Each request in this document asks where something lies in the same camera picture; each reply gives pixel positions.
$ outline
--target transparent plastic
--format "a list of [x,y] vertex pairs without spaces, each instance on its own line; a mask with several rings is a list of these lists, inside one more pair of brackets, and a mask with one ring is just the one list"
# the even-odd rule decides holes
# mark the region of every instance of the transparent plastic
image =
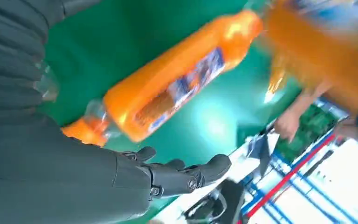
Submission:
[[34,88],[42,94],[43,101],[55,101],[59,92],[55,73],[46,62],[42,61],[35,66],[42,71],[42,78],[34,83]]
[[110,139],[121,135],[116,124],[106,112],[101,100],[94,99],[89,102],[84,115],[84,121],[95,133],[103,138]]
[[69,126],[62,128],[62,131],[66,136],[77,138],[84,144],[94,144],[101,147],[109,139],[121,135],[100,100],[90,101],[85,115]]

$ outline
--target robotic hand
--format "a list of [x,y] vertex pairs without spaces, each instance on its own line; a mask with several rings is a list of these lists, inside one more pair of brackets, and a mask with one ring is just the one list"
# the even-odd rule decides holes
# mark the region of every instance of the robotic hand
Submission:
[[155,156],[152,147],[144,147],[137,153],[124,152],[124,156],[131,160],[142,162],[141,168],[150,175],[152,198],[172,197],[192,193],[197,188],[207,186],[220,179],[230,168],[228,156],[218,154],[207,164],[193,165],[185,168],[182,160],[175,159],[167,164],[145,164]]

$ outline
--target orange bottle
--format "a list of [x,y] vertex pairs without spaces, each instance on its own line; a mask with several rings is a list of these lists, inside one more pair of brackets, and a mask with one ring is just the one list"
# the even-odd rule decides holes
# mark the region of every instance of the orange bottle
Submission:
[[[237,66],[261,30],[261,19],[250,11],[213,20],[108,90],[107,114],[132,141],[145,139],[212,79]],[[74,130],[84,133],[70,129],[65,133],[71,137],[77,137]]]
[[271,46],[293,62],[293,75],[305,85],[329,81],[328,95],[352,114],[358,113],[358,40],[332,35],[288,4],[268,11],[265,33]]

